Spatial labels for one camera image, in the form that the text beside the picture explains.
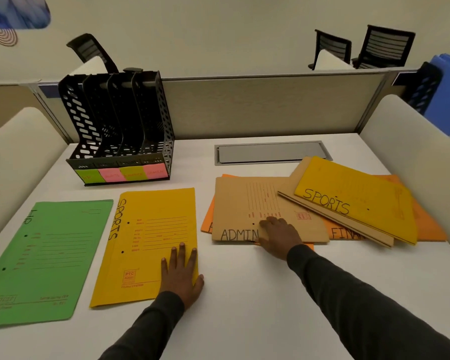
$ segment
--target cubicle partition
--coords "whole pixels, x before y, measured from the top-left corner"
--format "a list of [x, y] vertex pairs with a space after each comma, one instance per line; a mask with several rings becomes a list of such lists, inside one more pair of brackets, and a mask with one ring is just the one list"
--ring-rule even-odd
[[[178, 140], [353, 133], [383, 96], [402, 93], [403, 87], [393, 85], [400, 72], [413, 70], [163, 78], [163, 87]], [[39, 108], [66, 142], [78, 142], [57, 80], [0, 83], [0, 126], [30, 106]]]

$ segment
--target sticky note label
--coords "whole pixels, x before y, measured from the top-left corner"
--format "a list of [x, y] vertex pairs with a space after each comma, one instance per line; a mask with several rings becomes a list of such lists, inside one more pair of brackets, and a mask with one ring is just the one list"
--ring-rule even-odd
[[168, 177], [167, 167], [165, 166], [165, 163], [144, 165], [143, 170], [150, 180]]
[[98, 169], [75, 169], [75, 172], [77, 172], [85, 184], [105, 183], [105, 179], [100, 175]]
[[102, 168], [98, 169], [100, 175], [106, 182], [124, 182], [126, 181], [120, 168]]
[[127, 181], [144, 181], [148, 179], [141, 165], [124, 166], [119, 169]]

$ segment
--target office chair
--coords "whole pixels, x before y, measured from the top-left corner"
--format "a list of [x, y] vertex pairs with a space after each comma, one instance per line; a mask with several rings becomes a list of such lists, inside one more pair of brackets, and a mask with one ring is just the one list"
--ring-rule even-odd
[[66, 46], [72, 48], [83, 63], [91, 60], [95, 56], [100, 56], [105, 64], [108, 73], [118, 73], [119, 69], [107, 54], [105, 49], [95, 39], [95, 36], [89, 33], [77, 36], [72, 41], [66, 43]]
[[352, 42], [339, 38], [331, 34], [327, 34], [323, 31], [315, 29], [317, 32], [317, 45], [315, 46], [315, 61], [308, 65], [312, 71], [315, 69], [317, 63], [318, 54], [322, 49], [328, 50], [331, 54], [341, 59], [347, 64], [350, 64], [350, 56], [352, 54]]
[[403, 67], [412, 48], [415, 33], [369, 25], [356, 69]]

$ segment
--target wall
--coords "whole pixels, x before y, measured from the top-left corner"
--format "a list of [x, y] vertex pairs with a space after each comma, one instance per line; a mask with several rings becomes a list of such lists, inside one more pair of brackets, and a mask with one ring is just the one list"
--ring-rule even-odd
[[450, 53], [450, 0], [46, 0], [45, 29], [0, 45], [0, 80], [60, 78], [81, 62], [65, 44], [96, 36], [117, 66], [164, 77], [303, 73], [314, 29], [360, 51], [367, 24], [417, 33], [408, 66]]

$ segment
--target blue binder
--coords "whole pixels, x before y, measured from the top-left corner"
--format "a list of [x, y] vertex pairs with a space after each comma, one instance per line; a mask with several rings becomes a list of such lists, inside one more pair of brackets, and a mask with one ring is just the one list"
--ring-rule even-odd
[[443, 78], [425, 111], [425, 118], [450, 136], [450, 55], [436, 55], [431, 64], [443, 72]]

